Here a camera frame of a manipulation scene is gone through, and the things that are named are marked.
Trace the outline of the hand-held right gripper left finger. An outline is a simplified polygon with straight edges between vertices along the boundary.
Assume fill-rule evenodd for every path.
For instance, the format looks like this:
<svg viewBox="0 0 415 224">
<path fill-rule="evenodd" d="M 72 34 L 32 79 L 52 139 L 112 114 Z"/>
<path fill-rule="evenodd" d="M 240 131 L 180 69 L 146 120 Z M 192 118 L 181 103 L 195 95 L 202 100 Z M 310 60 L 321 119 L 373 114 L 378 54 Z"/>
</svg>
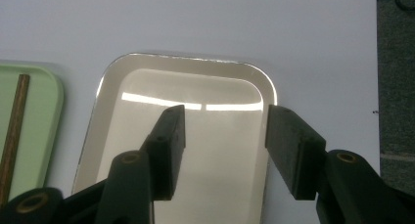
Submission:
<svg viewBox="0 0 415 224">
<path fill-rule="evenodd" d="M 185 148 L 185 107 L 178 105 L 167 108 L 141 147 L 150 159 L 155 201 L 172 199 Z"/>
</svg>

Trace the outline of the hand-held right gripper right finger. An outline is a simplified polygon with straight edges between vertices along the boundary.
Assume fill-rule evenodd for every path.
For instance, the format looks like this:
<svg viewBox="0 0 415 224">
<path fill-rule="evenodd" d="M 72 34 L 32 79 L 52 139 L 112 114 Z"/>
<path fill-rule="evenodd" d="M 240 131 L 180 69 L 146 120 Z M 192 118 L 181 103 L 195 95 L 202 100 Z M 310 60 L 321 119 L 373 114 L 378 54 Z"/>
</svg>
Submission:
<svg viewBox="0 0 415 224">
<path fill-rule="evenodd" d="M 295 200 L 313 201 L 326 140 L 292 110 L 270 105 L 265 148 Z"/>
</svg>

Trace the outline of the beige cup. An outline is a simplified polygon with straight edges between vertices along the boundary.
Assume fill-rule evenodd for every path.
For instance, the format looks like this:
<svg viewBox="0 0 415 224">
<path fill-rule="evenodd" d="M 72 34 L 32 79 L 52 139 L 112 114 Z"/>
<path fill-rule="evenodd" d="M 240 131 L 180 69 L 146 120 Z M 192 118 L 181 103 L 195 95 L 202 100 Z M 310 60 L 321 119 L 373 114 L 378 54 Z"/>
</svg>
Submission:
<svg viewBox="0 0 415 224">
<path fill-rule="evenodd" d="M 260 224 L 268 164 L 272 81 L 259 68 L 149 54 L 116 59 L 96 95 L 73 190 L 108 176 L 120 153 L 138 149 L 161 113 L 185 108 L 186 147 L 171 201 L 156 224 Z"/>
</svg>

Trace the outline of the green plastic tray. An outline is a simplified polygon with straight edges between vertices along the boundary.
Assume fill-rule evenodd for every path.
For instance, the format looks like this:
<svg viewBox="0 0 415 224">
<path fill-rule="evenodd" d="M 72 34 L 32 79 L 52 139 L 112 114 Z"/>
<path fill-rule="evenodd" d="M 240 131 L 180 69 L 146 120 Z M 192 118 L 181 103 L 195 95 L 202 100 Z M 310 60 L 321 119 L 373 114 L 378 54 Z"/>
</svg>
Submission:
<svg viewBox="0 0 415 224">
<path fill-rule="evenodd" d="M 44 185 L 64 101 L 63 85 L 49 69 L 0 63 L 0 159 L 22 74 L 30 80 L 10 199 Z"/>
</svg>

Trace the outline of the brown wooden chopstick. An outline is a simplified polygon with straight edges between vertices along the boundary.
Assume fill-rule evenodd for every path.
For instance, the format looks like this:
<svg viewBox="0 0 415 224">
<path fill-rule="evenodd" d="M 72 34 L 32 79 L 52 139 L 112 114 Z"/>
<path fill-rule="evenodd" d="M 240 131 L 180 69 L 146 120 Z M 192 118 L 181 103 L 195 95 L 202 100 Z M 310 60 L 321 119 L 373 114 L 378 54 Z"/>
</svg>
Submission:
<svg viewBox="0 0 415 224">
<path fill-rule="evenodd" d="M 11 191 L 29 82 L 30 76 L 28 74 L 19 75 L 8 131 L 0 160 L 0 208 L 8 202 Z"/>
</svg>

